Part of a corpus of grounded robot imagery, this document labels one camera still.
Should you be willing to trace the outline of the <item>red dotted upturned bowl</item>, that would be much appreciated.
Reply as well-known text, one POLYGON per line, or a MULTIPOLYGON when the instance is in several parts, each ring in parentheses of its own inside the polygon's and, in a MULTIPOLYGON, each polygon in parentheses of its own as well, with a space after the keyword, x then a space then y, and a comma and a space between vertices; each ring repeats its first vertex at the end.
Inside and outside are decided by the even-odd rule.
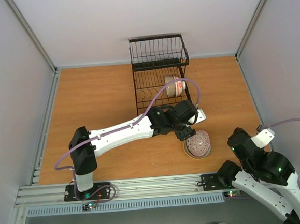
POLYGON ((198 130, 195 135, 185 141, 185 149, 196 159, 207 157, 211 152, 209 134, 204 130, 198 130))

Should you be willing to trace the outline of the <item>orange floral patterned bowl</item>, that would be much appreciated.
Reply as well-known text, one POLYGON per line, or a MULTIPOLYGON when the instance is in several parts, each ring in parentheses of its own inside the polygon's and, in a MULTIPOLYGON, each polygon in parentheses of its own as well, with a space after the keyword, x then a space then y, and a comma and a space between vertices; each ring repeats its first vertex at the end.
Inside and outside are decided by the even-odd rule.
POLYGON ((175 92, 176 96, 180 96, 183 91, 186 89, 187 85, 184 80, 175 81, 175 92))

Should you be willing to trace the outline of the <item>black wire dish rack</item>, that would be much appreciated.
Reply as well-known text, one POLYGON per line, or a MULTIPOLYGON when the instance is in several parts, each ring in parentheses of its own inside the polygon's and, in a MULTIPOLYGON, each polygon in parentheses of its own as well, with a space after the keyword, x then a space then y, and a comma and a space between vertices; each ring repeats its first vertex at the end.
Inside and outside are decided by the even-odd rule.
POLYGON ((129 39, 137 114, 142 114, 165 85, 165 78, 184 78, 189 55, 181 34, 129 39))

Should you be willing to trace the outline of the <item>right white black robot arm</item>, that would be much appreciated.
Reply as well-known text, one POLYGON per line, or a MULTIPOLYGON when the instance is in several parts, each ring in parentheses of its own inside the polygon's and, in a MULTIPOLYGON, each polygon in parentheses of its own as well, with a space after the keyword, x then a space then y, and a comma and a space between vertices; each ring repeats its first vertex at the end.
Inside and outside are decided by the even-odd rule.
POLYGON ((217 171, 218 181, 253 197, 283 224, 300 224, 300 176, 286 156, 265 150, 274 136, 271 129, 251 136, 237 127, 227 144, 240 163, 227 160, 217 171))

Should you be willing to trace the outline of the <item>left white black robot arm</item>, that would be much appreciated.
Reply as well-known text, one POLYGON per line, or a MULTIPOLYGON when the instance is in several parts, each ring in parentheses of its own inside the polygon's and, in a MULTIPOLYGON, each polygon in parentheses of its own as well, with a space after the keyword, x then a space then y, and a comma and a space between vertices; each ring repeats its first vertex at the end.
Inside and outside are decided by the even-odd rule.
POLYGON ((191 126, 206 118, 202 109, 183 100, 175 106, 150 107, 129 122, 103 130, 78 128, 68 146, 74 165, 75 198, 87 200, 96 194, 93 172, 97 169, 97 157, 126 143, 171 132, 184 141, 196 134, 191 126))

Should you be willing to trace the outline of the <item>yellow dotted bowl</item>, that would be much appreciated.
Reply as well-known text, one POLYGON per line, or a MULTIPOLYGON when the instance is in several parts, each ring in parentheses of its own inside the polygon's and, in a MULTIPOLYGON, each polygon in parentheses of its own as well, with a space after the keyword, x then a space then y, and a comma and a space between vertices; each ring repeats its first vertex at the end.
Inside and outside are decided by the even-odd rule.
POLYGON ((209 140, 186 140, 184 142, 184 151, 190 158, 197 160, 203 159, 210 154, 211 144, 209 140))

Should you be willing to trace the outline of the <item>right small circuit board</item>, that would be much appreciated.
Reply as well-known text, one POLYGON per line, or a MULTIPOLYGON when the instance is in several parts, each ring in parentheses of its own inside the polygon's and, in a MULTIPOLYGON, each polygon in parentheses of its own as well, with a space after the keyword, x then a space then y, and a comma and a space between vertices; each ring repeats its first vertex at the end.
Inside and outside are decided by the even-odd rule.
POLYGON ((226 191, 223 193, 223 195, 226 198, 232 198, 232 197, 238 197, 239 195, 241 195, 242 191, 241 190, 230 190, 230 191, 226 191))

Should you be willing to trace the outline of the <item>small circuit board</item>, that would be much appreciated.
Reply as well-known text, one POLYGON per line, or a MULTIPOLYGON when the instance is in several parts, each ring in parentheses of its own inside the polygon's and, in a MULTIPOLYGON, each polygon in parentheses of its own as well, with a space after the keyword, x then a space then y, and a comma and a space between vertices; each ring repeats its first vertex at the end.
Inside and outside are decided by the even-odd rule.
POLYGON ((97 202, 89 202, 87 204, 82 205, 82 210, 83 211, 91 211, 91 210, 97 208, 97 206, 98 206, 97 202))
POLYGON ((238 197, 239 195, 241 195, 242 191, 241 190, 230 190, 230 191, 226 191, 223 193, 223 195, 226 198, 232 198, 232 197, 238 197))

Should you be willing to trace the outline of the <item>left small circuit board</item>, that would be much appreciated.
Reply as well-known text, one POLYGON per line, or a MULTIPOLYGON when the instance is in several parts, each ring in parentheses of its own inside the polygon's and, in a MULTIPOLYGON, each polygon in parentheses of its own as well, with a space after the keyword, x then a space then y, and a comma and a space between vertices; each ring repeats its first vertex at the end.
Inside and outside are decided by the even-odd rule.
POLYGON ((97 202, 89 202, 87 204, 82 205, 82 210, 83 211, 91 211, 91 210, 97 208, 97 206, 98 206, 97 202))

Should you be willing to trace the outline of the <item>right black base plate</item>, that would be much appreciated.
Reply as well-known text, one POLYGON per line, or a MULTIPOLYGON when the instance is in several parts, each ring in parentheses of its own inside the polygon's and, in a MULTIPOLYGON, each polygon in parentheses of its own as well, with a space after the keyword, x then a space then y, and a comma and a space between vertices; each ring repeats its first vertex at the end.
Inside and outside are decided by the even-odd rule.
POLYGON ((212 173, 212 174, 202 174, 201 180, 197 182, 197 187, 201 187, 203 191, 213 191, 213 190, 231 190, 237 189, 233 186, 235 183, 238 185, 241 183, 244 185, 248 181, 248 178, 235 177, 235 173, 212 173))

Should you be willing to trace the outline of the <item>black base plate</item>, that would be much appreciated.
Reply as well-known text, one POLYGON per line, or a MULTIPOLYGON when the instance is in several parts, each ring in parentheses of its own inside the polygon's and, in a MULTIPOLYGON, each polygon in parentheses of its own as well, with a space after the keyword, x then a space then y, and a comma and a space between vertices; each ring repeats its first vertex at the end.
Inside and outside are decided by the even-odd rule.
POLYGON ((203 191, 213 191, 213 190, 231 190, 237 189, 233 186, 235 183, 238 185, 241 183, 244 185, 248 181, 248 178, 235 177, 235 173, 212 173, 212 174, 202 174, 201 180, 197 182, 197 187, 201 187, 203 191))
POLYGON ((74 184, 67 185, 64 192, 65 202, 85 201, 85 200, 96 200, 109 199, 110 198, 110 182, 94 183, 91 189, 87 191, 79 192, 75 189, 74 184))

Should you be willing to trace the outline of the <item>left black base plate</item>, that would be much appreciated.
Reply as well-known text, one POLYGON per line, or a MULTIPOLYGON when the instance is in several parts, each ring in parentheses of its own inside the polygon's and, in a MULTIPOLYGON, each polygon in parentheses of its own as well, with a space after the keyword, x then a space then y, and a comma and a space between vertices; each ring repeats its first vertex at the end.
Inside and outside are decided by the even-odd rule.
POLYGON ((109 199, 110 198, 110 182, 94 183, 91 189, 87 191, 79 192, 75 189, 74 184, 67 185, 64 192, 65 202, 85 201, 85 200, 96 200, 109 199))

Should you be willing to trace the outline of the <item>aluminium frame rail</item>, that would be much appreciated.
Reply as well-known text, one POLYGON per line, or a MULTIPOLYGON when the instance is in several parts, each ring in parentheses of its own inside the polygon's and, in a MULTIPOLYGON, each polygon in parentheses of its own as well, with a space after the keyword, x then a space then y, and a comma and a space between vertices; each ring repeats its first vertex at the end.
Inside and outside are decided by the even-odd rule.
MULTIPOLYGON (((197 183, 202 180, 201 174, 186 174, 159 176, 147 178, 133 178, 113 180, 110 183, 115 187, 114 200, 156 198, 166 196, 200 194, 204 191, 203 185, 197 183)), ((64 203, 67 195, 65 185, 34 185, 19 188, 16 206, 42 206, 64 203)))

